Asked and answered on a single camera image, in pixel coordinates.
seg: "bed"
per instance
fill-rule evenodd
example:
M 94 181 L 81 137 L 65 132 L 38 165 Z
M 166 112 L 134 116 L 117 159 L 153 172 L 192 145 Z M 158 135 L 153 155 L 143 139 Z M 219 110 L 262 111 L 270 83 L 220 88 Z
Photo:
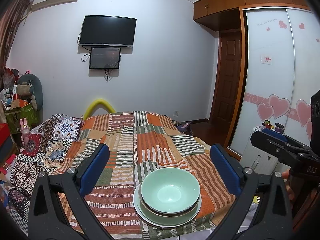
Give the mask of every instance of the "bed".
M 32 130 L 26 150 L 9 166 L 8 183 L 2 185 L 8 196 L 6 208 L 25 234 L 30 197 L 39 171 L 64 173 L 88 158 L 100 143 L 109 146 L 110 158 L 85 200 L 115 239 L 176 239 L 181 235 L 194 239 L 194 233 L 198 234 L 197 239 L 205 239 L 235 200 L 210 160 L 210 146 L 199 138 L 181 134 L 167 116 L 145 111 L 120 112 L 82 122 L 57 114 Z M 197 217 L 170 230 L 142 221 L 132 201 L 135 187 L 145 176 L 163 167 L 191 172 L 200 183 L 202 197 Z M 71 226 L 81 232 L 64 194 L 60 194 L 60 200 Z M 254 211 L 253 203 L 248 218 Z

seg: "stacked bowls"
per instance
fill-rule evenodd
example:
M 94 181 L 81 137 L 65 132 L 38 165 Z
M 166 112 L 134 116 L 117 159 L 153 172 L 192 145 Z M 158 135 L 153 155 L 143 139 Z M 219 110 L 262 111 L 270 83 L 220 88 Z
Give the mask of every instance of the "stacked bowls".
M 137 186 L 133 205 L 142 220 L 154 227 L 178 227 L 198 214 L 200 185 L 185 170 L 161 168 L 151 172 Z

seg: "monitor screen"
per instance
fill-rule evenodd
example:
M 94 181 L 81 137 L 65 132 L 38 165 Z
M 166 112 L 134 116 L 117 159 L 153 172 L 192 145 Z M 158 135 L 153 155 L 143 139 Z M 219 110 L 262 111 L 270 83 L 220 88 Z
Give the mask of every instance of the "monitor screen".
M 92 47 L 90 54 L 90 69 L 119 69 L 120 48 Z
M 82 46 L 132 47 L 137 19 L 116 16 L 85 16 L 81 30 Z

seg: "pink bunny toy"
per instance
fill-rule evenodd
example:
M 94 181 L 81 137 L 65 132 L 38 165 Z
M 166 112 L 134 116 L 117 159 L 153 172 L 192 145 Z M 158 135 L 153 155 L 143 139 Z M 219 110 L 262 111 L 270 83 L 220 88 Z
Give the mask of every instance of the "pink bunny toy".
M 27 125 L 27 119 L 24 118 L 23 121 L 20 119 L 20 131 L 21 131 L 21 142 L 23 146 L 26 146 L 29 141 L 30 128 Z

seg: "dark wood floor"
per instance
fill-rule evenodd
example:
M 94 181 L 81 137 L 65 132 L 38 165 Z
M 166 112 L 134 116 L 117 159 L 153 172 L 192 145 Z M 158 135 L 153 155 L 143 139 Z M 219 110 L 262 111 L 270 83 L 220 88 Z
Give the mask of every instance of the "dark wood floor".
M 214 127 L 208 122 L 191 124 L 193 136 L 200 138 L 210 146 L 215 143 L 224 144 L 228 131 L 223 131 L 221 127 Z

